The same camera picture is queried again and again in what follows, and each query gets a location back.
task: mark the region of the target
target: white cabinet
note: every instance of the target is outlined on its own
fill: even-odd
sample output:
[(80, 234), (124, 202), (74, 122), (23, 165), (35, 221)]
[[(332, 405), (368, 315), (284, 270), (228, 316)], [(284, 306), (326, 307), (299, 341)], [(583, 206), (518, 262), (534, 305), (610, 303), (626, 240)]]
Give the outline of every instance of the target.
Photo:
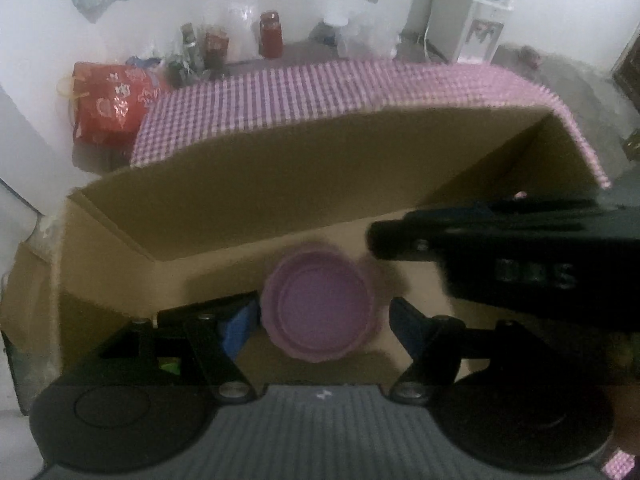
[(447, 62), (490, 62), (511, 14), (490, 0), (433, 0), (426, 41)]

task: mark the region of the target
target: black circular disc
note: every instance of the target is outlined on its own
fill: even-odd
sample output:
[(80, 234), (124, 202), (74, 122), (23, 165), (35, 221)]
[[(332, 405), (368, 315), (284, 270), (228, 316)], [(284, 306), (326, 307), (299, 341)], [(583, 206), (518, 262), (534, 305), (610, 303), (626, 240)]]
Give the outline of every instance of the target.
[(47, 463), (83, 472), (127, 472), (163, 462), (204, 428), (210, 403), (197, 386), (160, 372), (153, 386), (52, 384), (30, 411)]
[(500, 468), (549, 473), (604, 450), (612, 409), (595, 388), (491, 384), (486, 371), (448, 386), (431, 412), (460, 449)]

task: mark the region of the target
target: red package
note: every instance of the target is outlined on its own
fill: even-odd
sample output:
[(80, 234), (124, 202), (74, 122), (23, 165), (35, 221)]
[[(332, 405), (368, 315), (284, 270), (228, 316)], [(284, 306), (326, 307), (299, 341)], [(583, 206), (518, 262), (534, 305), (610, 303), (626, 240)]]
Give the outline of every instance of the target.
[(135, 66), (78, 62), (74, 66), (74, 141), (129, 151), (149, 107), (171, 87)]

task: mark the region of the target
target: purple gingham tablecloth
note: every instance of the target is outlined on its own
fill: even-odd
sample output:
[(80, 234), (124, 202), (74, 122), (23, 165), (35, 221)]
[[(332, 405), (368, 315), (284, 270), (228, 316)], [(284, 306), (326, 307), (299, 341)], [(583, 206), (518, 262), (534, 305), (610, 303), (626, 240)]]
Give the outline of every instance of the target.
[(547, 88), (491, 65), (338, 60), (257, 70), (162, 97), (131, 158), (145, 166), (200, 140), (383, 107), (532, 107), (553, 111), (602, 187), (610, 185), (567, 106)]

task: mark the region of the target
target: metal screw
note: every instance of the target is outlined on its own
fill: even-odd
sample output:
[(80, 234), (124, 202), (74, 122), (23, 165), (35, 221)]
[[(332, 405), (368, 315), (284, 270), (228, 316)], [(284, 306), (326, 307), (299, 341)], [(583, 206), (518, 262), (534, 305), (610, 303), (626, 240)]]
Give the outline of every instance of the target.
[(427, 394), (427, 387), (422, 383), (410, 381), (396, 386), (396, 395), (402, 399), (421, 399)]
[(429, 250), (429, 242), (427, 240), (419, 239), (415, 241), (415, 250), (425, 253)]
[(251, 388), (249, 385), (241, 381), (229, 381), (218, 388), (220, 395), (227, 399), (242, 399), (246, 397), (250, 391)]

